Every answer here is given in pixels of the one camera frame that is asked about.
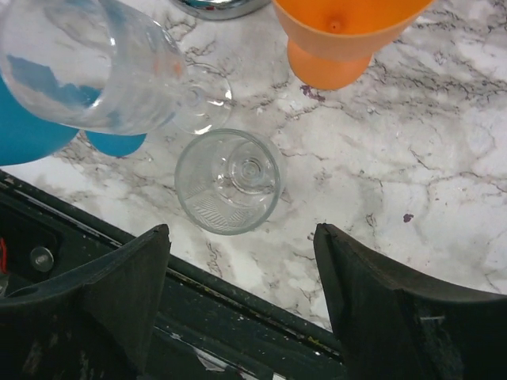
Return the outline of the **clear tumbler glass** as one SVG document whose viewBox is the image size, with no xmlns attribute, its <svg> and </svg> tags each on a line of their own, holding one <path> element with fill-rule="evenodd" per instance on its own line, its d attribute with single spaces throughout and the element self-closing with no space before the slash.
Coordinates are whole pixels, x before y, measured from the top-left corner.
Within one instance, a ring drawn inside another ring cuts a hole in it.
<svg viewBox="0 0 507 380">
<path fill-rule="evenodd" d="M 265 136 L 222 128 L 195 138 L 177 160 L 174 184 L 189 219 L 219 235 L 255 230 L 286 182 L 279 148 Z"/>
</svg>

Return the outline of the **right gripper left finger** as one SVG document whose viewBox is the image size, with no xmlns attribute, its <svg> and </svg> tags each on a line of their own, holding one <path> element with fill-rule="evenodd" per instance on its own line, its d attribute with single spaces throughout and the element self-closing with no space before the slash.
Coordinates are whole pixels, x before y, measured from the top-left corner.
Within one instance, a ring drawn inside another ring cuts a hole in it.
<svg viewBox="0 0 507 380">
<path fill-rule="evenodd" d="M 170 258 L 162 224 L 1 300 L 3 379 L 136 379 Z"/>
</svg>

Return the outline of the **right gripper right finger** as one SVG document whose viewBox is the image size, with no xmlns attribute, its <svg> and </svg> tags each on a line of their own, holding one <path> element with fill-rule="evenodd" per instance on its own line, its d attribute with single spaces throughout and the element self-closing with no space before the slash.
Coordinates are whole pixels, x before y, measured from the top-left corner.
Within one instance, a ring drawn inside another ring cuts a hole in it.
<svg viewBox="0 0 507 380">
<path fill-rule="evenodd" d="M 437 279 L 320 223 L 314 254 L 351 379 L 503 379 L 506 297 Z"/>
</svg>

